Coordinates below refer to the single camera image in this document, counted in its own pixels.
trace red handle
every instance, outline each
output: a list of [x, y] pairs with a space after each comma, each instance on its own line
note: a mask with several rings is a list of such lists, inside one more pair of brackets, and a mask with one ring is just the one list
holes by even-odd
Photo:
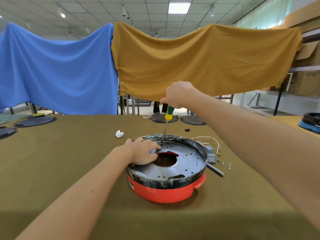
[[198, 180], [194, 182], [193, 187], [194, 187], [195, 189], [199, 188], [201, 185], [203, 185], [203, 183], [205, 182], [206, 178], [207, 178], [206, 174], [203, 173], [203, 174], [201, 175], [201, 177], [198, 178]]

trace curtain rod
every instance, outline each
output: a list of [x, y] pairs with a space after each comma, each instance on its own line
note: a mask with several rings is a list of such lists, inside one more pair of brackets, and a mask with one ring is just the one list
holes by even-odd
[[245, 16], [247, 16], [250, 12], [246, 13], [245, 15], [243, 15], [242, 17], [240, 17], [238, 20], [234, 21], [233, 24], [235, 24], [236, 22], [238, 22], [240, 19], [244, 18]]

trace ceiling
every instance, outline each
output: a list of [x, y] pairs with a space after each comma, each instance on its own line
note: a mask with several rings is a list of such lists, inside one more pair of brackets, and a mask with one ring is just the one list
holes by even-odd
[[[190, 33], [200, 25], [232, 25], [264, 0], [0, 0], [0, 16], [42, 37], [82, 38], [120, 21], [163, 38]], [[208, 11], [215, 2], [215, 15]], [[127, 16], [122, 16], [123, 4]], [[187, 14], [168, 14], [169, 3], [191, 3]], [[62, 18], [59, 12], [66, 15]]]

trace yellow cloth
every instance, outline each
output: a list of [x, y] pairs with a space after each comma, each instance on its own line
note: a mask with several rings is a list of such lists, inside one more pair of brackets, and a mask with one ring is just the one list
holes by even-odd
[[301, 45], [298, 28], [208, 25], [164, 40], [117, 22], [111, 45], [119, 91], [159, 101], [173, 82], [189, 81], [210, 96], [280, 85]]

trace person's left arm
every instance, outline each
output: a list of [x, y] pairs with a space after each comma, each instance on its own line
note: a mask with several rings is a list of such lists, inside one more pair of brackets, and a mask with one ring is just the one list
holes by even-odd
[[142, 138], [128, 139], [56, 199], [16, 240], [88, 239], [119, 175], [130, 163], [156, 160], [157, 154], [149, 154], [153, 149], [161, 146]]

